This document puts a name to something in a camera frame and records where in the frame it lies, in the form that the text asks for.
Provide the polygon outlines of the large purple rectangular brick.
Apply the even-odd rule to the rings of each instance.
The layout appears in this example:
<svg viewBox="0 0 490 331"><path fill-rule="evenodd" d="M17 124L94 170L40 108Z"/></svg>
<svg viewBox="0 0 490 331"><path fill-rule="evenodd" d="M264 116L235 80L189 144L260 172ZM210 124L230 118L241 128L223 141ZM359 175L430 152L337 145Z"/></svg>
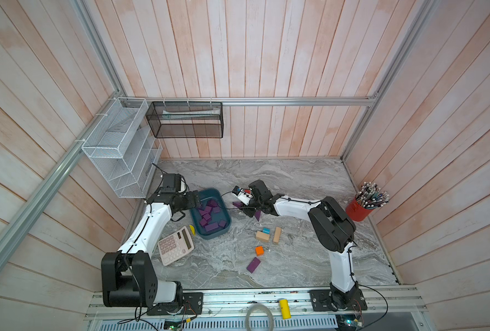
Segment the large purple rectangular brick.
<svg viewBox="0 0 490 331"><path fill-rule="evenodd" d="M250 273L254 273L255 270L257 269L257 267L260 265L261 261L257 258L257 257L254 257L253 260L249 263L249 265L246 267L246 269L250 272Z"/></svg>

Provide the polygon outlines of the teal plastic storage bin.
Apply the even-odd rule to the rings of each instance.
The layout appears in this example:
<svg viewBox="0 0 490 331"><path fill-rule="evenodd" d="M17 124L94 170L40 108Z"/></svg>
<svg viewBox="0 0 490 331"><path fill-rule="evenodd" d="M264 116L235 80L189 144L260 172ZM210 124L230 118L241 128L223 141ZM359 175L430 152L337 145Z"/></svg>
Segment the teal plastic storage bin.
<svg viewBox="0 0 490 331"><path fill-rule="evenodd" d="M215 188L208 188L206 190L199 191L199 198L201 203L200 207L190 209L193 226L195 227L196 233L198 233L201 238L206 240L214 239L223 234L226 234L230 230L232 220L228 213L228 210L226 209L225 203L222 199L222 195L220 194L220 192ZM219 207L222 209L221 213L219 214L211 213L212 207L207 205L210 199L214 199L218 202ZM200 208L204 209L206 211L206 214L209 213L211 215L211 220L208 221L208 224L209 223L219 224L221 221L227 221L227 226L225 228L219 227L217 230L207 232L205 228L199 224L200 220L203 219L203 215L201 215L199 212Z"/></svg>

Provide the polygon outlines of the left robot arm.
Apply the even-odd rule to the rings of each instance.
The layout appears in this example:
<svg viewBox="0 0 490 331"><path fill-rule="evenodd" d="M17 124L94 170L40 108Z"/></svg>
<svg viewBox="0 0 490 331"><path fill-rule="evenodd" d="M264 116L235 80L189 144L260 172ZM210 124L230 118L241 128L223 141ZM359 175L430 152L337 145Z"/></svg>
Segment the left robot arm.
<svg viewBox="0 0 490 331"><path fill-rule="evenodd" d="M180 174L165 173L162 183L147 200L142 219L120 248L101 261L103 303L107 307L176 312L183 307L179 281L162 281L155 274L151 256L166 224L179 212L200 206L198 191L190 191Z"/></svg>

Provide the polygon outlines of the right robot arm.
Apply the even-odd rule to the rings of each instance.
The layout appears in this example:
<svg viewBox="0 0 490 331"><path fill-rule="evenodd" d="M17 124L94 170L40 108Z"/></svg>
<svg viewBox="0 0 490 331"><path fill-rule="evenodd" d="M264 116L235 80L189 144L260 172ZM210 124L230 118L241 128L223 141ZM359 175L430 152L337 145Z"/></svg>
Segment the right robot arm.
<svg viewBox="0 0 490 331"><path fill-rule="evenodd" d="M262 180L254 181L248 188L236 186L232 193L241 202L239 209L249 217L262 212L311 222L320 244L329 252L330 308L346 310L359 290L351 257L356 226L338 202L332 197L310 201L272 194Z"/></svg>

